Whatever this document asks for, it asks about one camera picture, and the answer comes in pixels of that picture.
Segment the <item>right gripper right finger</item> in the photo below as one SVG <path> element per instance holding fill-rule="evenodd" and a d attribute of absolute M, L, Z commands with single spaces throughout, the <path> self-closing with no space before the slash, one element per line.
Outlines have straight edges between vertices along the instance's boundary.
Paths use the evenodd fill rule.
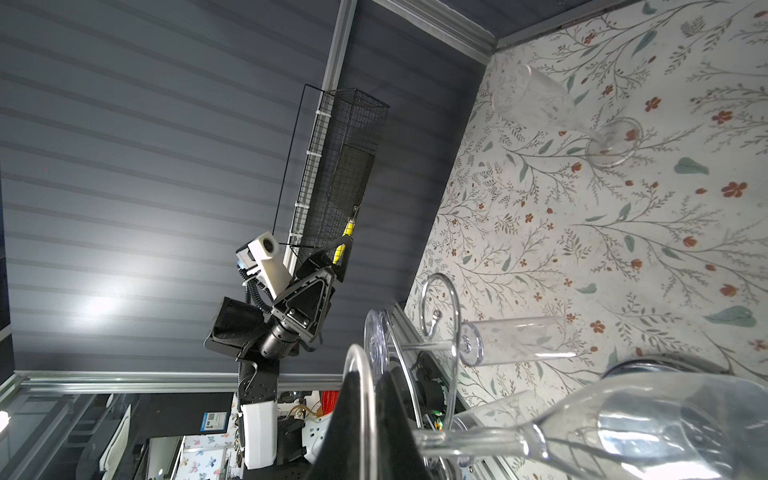
<path fill-rule="evenodd" d="M 378 478 L 429 480 L 390 372 L 385 372 L 376 384 L 376 425 Z"/>

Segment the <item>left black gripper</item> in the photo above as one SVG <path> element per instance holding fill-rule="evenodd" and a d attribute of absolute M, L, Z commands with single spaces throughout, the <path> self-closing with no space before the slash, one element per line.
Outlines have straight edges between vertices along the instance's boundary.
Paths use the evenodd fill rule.
<path fill-rule="evenodd" d="M 272 333 L 284 343 L 313 343 L 330 308 L 335 280 L 343 282 L 353 249 L 351 236 L 340 236 L 315 250 L 296 270 L 299 280 L 275 301 Z"/>

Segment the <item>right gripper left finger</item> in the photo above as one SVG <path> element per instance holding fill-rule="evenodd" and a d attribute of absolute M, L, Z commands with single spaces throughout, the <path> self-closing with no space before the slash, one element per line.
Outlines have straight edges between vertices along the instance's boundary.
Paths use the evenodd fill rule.
<path fill-rule="evenodd" d="M 346 374 L 325 439 L 313 467 L 305 476 L 306 479 L 369 478 L 361 392 L 360 374 Z"/>

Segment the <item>clear champagne flute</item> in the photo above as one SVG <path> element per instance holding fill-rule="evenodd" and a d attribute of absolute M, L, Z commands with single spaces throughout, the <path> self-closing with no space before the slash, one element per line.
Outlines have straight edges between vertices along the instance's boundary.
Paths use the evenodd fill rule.
<path fill-rule="evenodd" d="M 616 118 L 600 127 L 588 126 L 567 89 L 527 64 L 499 68 L 491 74 L 489 84 L 496 113 L 524 127 L 587 136 L 585 156 L 598 167 L 624 163 L 643 139 L 642 126 L 630 117 Z"/>
<path fill-rule="evenodd" d="M 395 334 L 385 311 L 372 310 L 364 326 L 364 349 L 377 372 L 388 363 Z M 431 341 L 403 344 L 401 351 L 449 352 L 467 367 L 484 367 L 532 361 L 571 359 L 579 356 L 566 342 L 564 320 L 560 317 L 463 322 L 458 341 Z"/>

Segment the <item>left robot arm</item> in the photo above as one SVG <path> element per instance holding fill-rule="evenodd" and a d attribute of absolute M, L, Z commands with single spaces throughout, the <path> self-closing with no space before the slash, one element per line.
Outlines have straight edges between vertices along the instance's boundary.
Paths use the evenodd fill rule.
<path fill-rule="evenodd" d="M 247 298 L 223 299 L 204 346 L 239 364 L 238 432 L 249 470 L 277 460 L 280 362 L 321 345 L 334 285 L 345 277 L 352 246 L 344 234 L 311 253 L 295 274 L 270 232 L 236 252 Z"/>

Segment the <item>chrome wine glass rack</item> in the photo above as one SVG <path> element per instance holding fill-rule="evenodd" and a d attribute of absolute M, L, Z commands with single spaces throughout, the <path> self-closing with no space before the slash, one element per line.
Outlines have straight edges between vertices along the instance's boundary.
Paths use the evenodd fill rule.
<path fill-rule="evenodd" d="M 441 284 L 448 294 L 451 313 L 427 313 L 430 290 Z M 377 362 L 382 371 L 393 371 L 402 377 L 406 394 L 406 419 L 418 433 L 450 433 L 458 401 L 459 343 L 462 312 L 457 290 L 443 273 L 433 273 L 421 287 L 417 313 L 417 332 L 399 305 L 381 314 L 379 332 L 370 341 L 380 354 Z M 410 337 L 419 334 L 418 342 Z"/>

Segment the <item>black pad in basket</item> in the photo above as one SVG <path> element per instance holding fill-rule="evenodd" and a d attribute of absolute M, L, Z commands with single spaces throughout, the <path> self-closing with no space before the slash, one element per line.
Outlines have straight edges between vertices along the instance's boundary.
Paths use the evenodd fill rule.
<path fill-rule="evenodd" d="M 351 145 L 343 145 L 332 176 L 328 218 L 341 229 L 362 203 L 373 167 L 374 155 Z"/>

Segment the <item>floral table mat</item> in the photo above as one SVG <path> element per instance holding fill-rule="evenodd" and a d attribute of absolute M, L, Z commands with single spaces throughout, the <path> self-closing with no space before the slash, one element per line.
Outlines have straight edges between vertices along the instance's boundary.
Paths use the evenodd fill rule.
<path fill-rule="evenodd" d="M 627 117 L 634 156 L 603 169 L 576 132 L 493 107 L 528 64 L 591 126 Z M 618 362 L 686 355 L 767 380 L 767 5 L 640 1 L 497 53 L 483 77 L 405 307 L 449 276 L 470 321 L 557 315 L 579 357 L 465 368 L 470 406 L 537 407 Z"/>

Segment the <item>hanging glass right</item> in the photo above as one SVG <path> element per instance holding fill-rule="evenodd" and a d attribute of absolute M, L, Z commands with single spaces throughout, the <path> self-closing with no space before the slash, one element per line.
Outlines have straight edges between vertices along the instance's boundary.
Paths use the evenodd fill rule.
<path fill-rule="evenodd" d="M 723 374 L 625 373 L 519 426 L 404 438 L 417 458 L 515 456 L 579 479 L 764 479 L 767 389 Z"/>

